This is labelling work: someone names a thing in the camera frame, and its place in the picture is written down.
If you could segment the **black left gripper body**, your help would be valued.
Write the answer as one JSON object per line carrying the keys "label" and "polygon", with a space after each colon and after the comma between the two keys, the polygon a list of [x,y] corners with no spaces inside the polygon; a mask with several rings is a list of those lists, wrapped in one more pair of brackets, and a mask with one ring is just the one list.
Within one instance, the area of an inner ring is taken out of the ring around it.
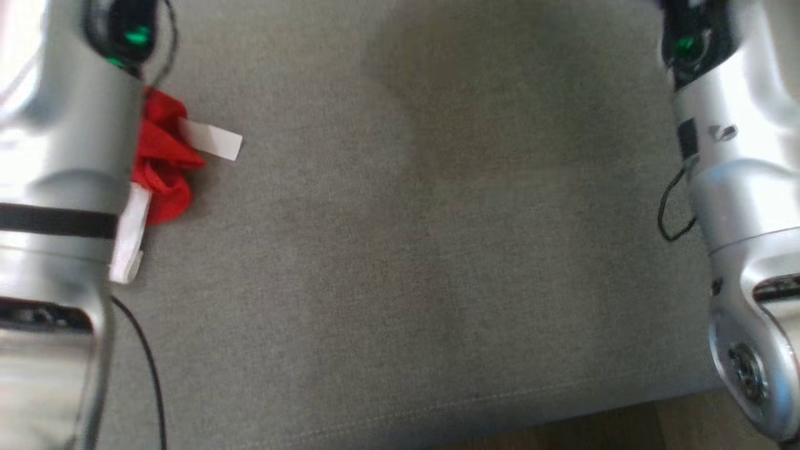
{"label": "black left gripper body", "polygon": [[156,46],[158,1],[86,1],[84,32],[89,45],[134,77]]}

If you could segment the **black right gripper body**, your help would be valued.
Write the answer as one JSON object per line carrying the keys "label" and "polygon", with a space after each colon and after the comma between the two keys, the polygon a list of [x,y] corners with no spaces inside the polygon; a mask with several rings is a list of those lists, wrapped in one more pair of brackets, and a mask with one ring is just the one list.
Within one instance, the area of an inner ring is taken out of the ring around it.
{"label": "black right gripper body", "polygon": [[731,1],[660,1],[661,56],[675,88],[685,88],[735,52]]}

